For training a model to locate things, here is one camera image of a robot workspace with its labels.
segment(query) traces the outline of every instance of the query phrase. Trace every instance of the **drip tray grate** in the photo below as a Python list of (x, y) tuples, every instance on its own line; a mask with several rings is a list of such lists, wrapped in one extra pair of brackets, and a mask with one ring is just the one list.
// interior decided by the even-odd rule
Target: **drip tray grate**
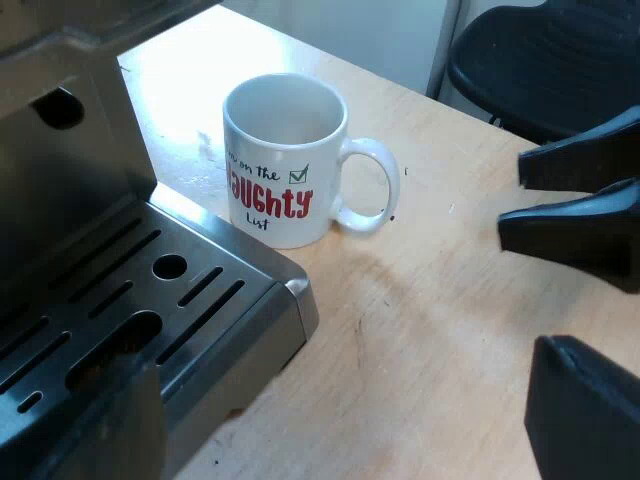
[(167, 397), (275, 283), (155, 207), (132, 203), (25, 279), (28, 290), (3, 299), (4, 435), (99, 381), (122, 356), (155, 362)]

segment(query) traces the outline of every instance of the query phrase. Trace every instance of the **drip tray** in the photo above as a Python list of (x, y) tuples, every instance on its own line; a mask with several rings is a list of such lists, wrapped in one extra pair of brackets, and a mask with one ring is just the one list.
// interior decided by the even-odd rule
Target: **drip tray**
[(216, 221), (206, 236), (135, 201), (21, 282), (0, 319), (2, 443), (136, 355), (158, 369), (168, 477), (248, 405), (307, 337), (286, 281), (216, 235), (289, 261)]

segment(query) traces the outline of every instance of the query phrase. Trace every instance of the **white mug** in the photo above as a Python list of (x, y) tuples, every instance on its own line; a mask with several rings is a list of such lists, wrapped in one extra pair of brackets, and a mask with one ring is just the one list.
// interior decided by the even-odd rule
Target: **white mug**
[[(321, 238), (337, 221), (373, 232), (398, 203), (400, 177), (382, 143), (347, 137), (347, 106), (330, 86), (300, 74), (263, 75), (237, 86), (223, 106), (231, 222), (273, 248)], [(389, 198), (367, 217), (344, 205), (342, 164), (366, 155), (384, 170)]]

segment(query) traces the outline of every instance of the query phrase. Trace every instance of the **black plastic object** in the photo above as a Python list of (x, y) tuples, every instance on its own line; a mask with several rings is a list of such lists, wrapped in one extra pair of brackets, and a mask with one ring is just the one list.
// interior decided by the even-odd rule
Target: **black plastic object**
[(515, 132), (570, 137), (640, 104), (639, 27), (637, 0), (494, 8), (452, 46), (449, 76)]
[(640, 180), (627, 179), (571, 202), (500, 215), (503, 250), (552, 260), (618, 288), (640, 290)]
[(575, 137), (520, 154), (520, 184), (536, 190), (590, 192), (640, 177), (640, 106)]
[(573, 337), (536, 340), (525, 425), (543, 480), (640, 478), (640, 380)]

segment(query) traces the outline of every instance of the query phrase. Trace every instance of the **wooden countertop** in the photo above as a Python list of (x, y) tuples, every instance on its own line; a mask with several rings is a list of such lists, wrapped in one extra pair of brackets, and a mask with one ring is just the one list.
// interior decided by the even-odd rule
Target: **wooden countertop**
[[(222, 100), (261, 73), (333, 84), (350, 133), (387, 143), (402, 173), (395, 221), (378, 234), (334, 229), (284, 252), (311, 277), (320, 326), (180, 480), (538, 479), (523, 425), (535, 338), (572, 334), (640, 371), (638, 297), (500, 252), (499, 213), (573, 197), (518, 187), (530, 143), (223, 7), (121, 64), (159, 179), (223, 218)], [(372, 213), (385, 179), (360, 160), (347, 162), (345, 197)]]

